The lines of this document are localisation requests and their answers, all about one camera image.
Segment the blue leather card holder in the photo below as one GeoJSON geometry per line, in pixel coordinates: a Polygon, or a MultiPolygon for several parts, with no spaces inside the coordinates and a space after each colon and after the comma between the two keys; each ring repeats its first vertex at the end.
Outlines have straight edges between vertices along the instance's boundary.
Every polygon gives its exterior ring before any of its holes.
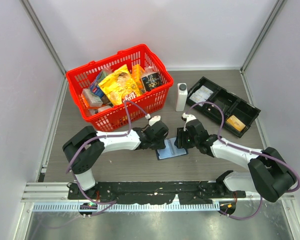
{"type": "Polygon", "coordinates": [[[177,139],[176,137],[165,139],[164,140],[165,148],[164,149],[157,149],[155,151],[157,159],[159,161],[160,160],[165,160],[165,159],[170,159],[170,158],[175,158],[175,157],[179,157],[179,156],[184,156],[184,155],[189,154],[187,149],[177,148],[175,146],[176,139],[177,139]]]}

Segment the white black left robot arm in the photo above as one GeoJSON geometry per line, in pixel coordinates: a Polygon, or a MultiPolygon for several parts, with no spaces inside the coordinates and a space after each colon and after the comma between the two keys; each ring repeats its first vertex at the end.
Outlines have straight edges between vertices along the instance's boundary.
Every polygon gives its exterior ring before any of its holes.
{"type": "Polygon", "coordinates": [[[97,193],[92,167],[102,154],[119,150],[161,150],[165,148],[168,133],[169,128],[161,120],[128,132],[102,132],[86,126],[68,140],[62,150],[79,185],[79,193],[85,199],[92,199],[97,193]]]}

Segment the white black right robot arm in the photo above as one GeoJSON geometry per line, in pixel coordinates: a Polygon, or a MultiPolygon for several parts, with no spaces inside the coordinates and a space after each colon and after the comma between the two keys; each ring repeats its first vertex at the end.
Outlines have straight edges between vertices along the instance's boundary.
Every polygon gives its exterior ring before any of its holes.
{"type": "Polygon", "coordinates": [[[297,183],[296,175],[276,149],[251,149],[216,134],[208,134],[198,119],[177,128],[174,144],[179,149],[197,148],[204,155],[230,161],[247,170],[229,170],[217,179],[215,190],[223,198],[236,191],[245,191],[258,193],[274,203],[297,183]]]}

